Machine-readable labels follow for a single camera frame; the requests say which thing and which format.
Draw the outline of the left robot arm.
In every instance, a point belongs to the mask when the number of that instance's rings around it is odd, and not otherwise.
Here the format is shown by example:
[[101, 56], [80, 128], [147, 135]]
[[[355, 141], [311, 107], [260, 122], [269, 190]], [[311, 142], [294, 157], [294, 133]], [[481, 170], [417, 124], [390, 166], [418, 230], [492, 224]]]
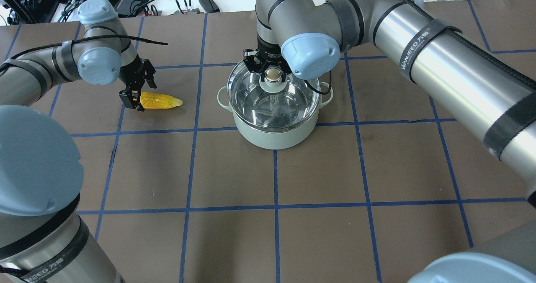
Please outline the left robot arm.
[[27, 47], [1, 63], [1, 275], [16, 283], [124, 283], [77, 212], [84, 168], [52, 116], [53, 92], [73, 82], [123, 82], [119, 98], [142, 111], [153, 83], [108, 0], [78, 8], [81, 36]]

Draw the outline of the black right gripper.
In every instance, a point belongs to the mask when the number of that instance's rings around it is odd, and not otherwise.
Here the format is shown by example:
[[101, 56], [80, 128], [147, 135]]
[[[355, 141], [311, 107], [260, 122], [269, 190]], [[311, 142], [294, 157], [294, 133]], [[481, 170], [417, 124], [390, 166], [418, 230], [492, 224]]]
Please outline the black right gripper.
[[265, 81], [266, 70], [271, 66], [281, 69], [281, 82], [285, 82], [292, 74], [289, 64], [283, 58], [280, 46], [264, 40], [257, 41], [257, 49], [244, 50], [244, 64], [249, 72], [260, 75], [262, 82]]

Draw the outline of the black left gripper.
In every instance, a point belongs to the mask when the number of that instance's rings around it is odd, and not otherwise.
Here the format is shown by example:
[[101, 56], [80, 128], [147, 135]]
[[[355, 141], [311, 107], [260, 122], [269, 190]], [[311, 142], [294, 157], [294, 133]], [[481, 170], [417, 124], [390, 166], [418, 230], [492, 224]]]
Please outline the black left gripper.
[[[151, 89], [156, 89], [155, 83], [156, 69], [148, 59], [141, 59], [136, 54], [134, 60], [125, 66], [122, 66], [119, 71], [119, 79], [126, 87], [142, 87], [145, 83]], [[141, 90], [125, 89], [119, 92], [121, 99], [126, 109], [134, 109], [144, 112], [145, 108], [141, 103]]]

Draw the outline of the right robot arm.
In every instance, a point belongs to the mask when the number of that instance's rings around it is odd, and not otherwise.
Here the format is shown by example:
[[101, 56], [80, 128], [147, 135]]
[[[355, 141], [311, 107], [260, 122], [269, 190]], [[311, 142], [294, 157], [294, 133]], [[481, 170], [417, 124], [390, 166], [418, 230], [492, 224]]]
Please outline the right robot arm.
[[371, 42], [528, 186], [535, 205], [535, 81], [423, 10], [423, 0], [256, 0], [260, 70], [282, 64], [308, 80]]

